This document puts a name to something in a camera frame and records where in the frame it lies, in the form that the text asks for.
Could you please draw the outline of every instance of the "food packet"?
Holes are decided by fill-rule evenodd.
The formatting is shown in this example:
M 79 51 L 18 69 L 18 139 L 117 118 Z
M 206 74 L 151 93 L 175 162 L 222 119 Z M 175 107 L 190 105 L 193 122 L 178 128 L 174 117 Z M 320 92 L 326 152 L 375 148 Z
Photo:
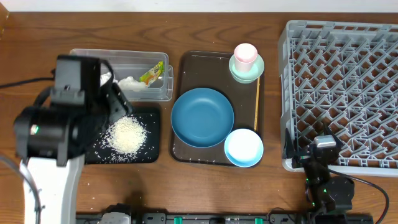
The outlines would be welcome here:
M 159 62 L 155 67 L 151 68 L 148 72 L 143 74 L 140 78 L 140 82 L 144 82 L 148 87 L 150 84 L 154 83 L 160 74 L 164 72 L 163 61 Z

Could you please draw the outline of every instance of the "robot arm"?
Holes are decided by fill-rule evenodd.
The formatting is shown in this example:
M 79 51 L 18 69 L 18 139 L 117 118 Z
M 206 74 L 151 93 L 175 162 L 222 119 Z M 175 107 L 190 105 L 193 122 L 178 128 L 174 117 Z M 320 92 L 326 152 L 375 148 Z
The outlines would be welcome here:
M 292 167 L 303 167 L 307 176 L 306 196 L 313 207 L 304 218 L 306 222 L 349 223 L 345 212 L 353 207 L 354 182 L 339 175 L 332 177 L 328 169 L 328 164 L 337 160 L 343 143 L 326 124 L 323 124 L 323 135 L 300 150 L 293 147 L 289 131 L 286 132 L 285 148 L 292 157 Z
M 40 224 L 69 224 L 76 222 L 76 192 L 85 155 L 69 159 L 66 166 L 57 166 L 56 159 L 32 157 L 27 166 L 21 162 L 20 171 L 31 175 L 39 192 L 42 206 Z M 24 182 L 25 224 L 36 223 L 35 198 Z
M 101 65 L 112 74 L 103 86 Z M 42 104 L 49 96 L 50 106 L 45 108 Z M 107 61 L 58 56 L 54 87 L 45 89 L 14 122 L 17 154 L 22 157 L 19 170 L 36 186 L 41 204 L 38 211 L 33 191 L 24 181 L 25 223 L 76 222 L 85 149 L 109 123 L 127 113 L 132 113 L 132 106 L 113 84 Z

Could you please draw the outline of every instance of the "brown tray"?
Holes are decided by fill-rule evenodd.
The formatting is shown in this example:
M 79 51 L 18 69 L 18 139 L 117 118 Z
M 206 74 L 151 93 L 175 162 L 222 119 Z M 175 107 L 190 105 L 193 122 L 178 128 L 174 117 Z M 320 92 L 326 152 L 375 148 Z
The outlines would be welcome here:
M 260 82 L 238 83 L 228 67 L 232 55 L 218 52 L 187 52 L 181 62 L 177 96 L 194 88 L 217 90 L 232 104 L 235 115 L 233 130 L 248 128 L 257 131 Z M 170 153 L 180 162 L 233 166 L 225 156 L 224 141 L 213 147 L 196 148 L 185 144 L 173 132 Z

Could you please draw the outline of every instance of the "blue bowl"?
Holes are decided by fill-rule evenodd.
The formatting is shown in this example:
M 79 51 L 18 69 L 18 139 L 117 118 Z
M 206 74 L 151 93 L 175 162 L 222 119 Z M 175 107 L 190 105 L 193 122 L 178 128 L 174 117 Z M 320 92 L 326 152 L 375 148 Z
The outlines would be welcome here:
M 249 129 L 237 129 L 225 140 L 224 151 L 226 157 L 238 167 L 256 165 L 264 153 L 261 138 Z
M 184 93 L 172 110 L 175 135 L 189 146 L 206 148 L 219 144 L 231 132 L 234 111 L 228 99 L 209 88 Z

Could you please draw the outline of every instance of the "light blue bowl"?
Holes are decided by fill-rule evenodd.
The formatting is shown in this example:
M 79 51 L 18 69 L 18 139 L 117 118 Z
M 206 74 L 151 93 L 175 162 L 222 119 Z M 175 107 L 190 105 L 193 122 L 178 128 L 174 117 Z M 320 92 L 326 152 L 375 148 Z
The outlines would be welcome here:
M 253 67 L 248 72 L 239 72 L 235 68 L 235 56 L 229 59 L 229 70 L 232 73 L 233 78 L 240 83 L 251 83 L 254 80 L 258 79 L 262 73 L 264 72 L 265 65 L 262 57 L 260 55 L 257 56 L 257 59 L 254 61 Z
M 264 153 L 261 138 L 249 129 L 237 129 L 225 139 L 226 157 L 238 167 L 256 165 Z

